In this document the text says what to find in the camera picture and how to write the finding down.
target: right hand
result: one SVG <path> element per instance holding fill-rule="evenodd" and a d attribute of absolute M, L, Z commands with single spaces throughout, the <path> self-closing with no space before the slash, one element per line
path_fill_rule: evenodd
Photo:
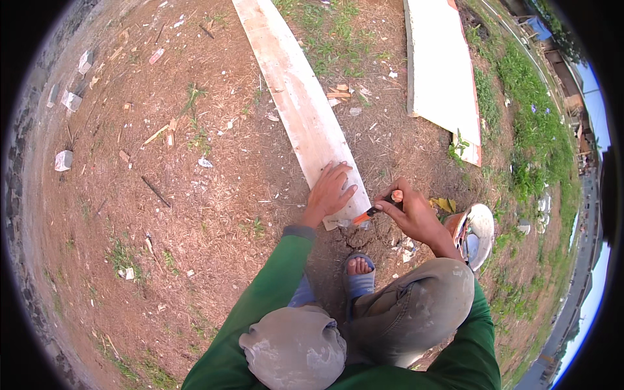
<path fill-rule="evenodd" d="M 403 191 L 403 211 L 382 200 L 394 190 Z M 374 199 L 374 206 L 388 214 L 409 238 L 429 245 L 434 253 L 438 248 L 444 248 L 444 257 L 456 257 L 455 253 L 452 253 L 452 256 L 448 253 L 451 248 L 455 250 L 451 234 L 437 219 L 435 211 L 422 192 L 414 191 L 404 177 L 399 177 L 377 195 Z"/>

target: hand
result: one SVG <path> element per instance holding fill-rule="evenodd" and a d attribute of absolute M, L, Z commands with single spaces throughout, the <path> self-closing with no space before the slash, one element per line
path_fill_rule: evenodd
<path fill-rule="evenodd" d="M 403 211 L 382 200 L 394 190 L 403 191 Z M 404 177 L 399 177 L 374 199 L 375 208 L 392 218 L 409 238 L 429 245 L 437 257 L 463 261 L 449 233 L 420 191 L 414 191 Z"/>
<path fill-rule="evenodd" d="M 354 184 L 342 193 L 343 185 L 347 181 L 346 172 L 353 168 L 347 165 L 346 161 L 332 168 L 333 164 L 334 162 L 330 161 L 325 166 L 321 177 L 310 191 L 308 208 L 303 213 L 299 225 L 316 228 L 323 218 L 339 212 L 346 206 L 358 189 L 358 186 Z"/>

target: blue tarp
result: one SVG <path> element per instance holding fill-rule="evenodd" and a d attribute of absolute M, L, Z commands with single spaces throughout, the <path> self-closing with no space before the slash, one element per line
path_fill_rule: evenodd
<path fill-rule="evenodd" d="M 540 19 L 532 17 L 527 20 L 527 24 L 530 25 L 533 31 L 537 33 L 535 37 L 540 41 L 545 41 L 546 39 L 552 37 L 552 33 L 548 31 Z"/>

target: white wooden board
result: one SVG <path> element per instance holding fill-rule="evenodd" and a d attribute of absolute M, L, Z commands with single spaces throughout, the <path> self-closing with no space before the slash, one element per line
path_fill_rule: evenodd
<path fill-rule="evenodd" d="M 472 61 L 454 0 L 404 0 L 407 112 L 474 144 L 481 135 Z M 467 161 L 480 166 L 478 159 Z"/>
<path fill-rule="evenodd" d="M 271 0 L 233 3 L 310 188 L 331 160 L 347 161 L 353 167 L 347 184 L 357 184 L 358 191 L 346 207 L 323 220 L 325 229 L 335 228 L 338 220 L 352 220 L 364 213 L 371 202 L 358 167 L 293 33 Z"/>

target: green long-sleeve shirt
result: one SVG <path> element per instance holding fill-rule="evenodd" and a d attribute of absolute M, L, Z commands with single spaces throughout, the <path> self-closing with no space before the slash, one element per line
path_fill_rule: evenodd
<path fill-rule="evenodd" d="M 314 231 L 287 227 L 265 266 L 232 308 L 208 351 L 188 373 L 183 390 L 266 389 L 247 368 L 238 338 L 273 310 L 290 302 L 312 249 Z M 474 281 L 474 301 L 455 339 L 426 372 L 354 364 L 330 386 L 343 389 L 500 389 L 494 356 L 494 324 L 483 291 Z"/>

